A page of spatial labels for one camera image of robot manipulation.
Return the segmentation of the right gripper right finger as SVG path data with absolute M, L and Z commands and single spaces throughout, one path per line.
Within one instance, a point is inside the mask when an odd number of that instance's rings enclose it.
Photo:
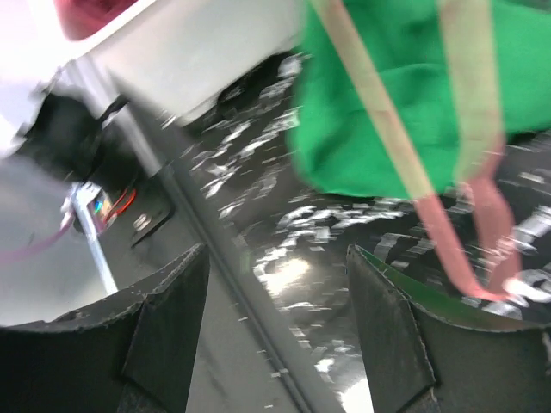
M 376 412 L 548 412 L 550 327 L 482 311 L 351 245 L 350 297 Z

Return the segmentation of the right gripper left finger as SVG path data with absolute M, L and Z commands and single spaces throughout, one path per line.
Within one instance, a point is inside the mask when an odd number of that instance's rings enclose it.
M 2 328 L 2 411 L 185 411 L 209 272 L 197 244 L 52 322 Z

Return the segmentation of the green tank top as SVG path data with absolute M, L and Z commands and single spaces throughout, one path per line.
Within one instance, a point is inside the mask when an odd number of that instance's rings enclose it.
M 375 63 L 437 191 L 452 184 L 459 151 L 455 110 L 432 1 L 348 1 L 345 8 Z M 550 126 L 550 14 L 525 1 L 492 5 L 505 130 Z M 318 191 L 403 198 L 406 190 L 329 36 L 306 10 L 308 55 L 295 89 L 299 125 L 288 148 Z

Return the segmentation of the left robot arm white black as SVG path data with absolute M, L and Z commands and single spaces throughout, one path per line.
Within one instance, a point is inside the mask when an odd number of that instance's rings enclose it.
M 108 191 L 133 185 L 143 168 L 109 121 L 128 103 L 116 97 L 94 114 L 90 96 L 63 79 L 1 77 L 1 159 L 26 159 L 60 182 L 92 182 Z

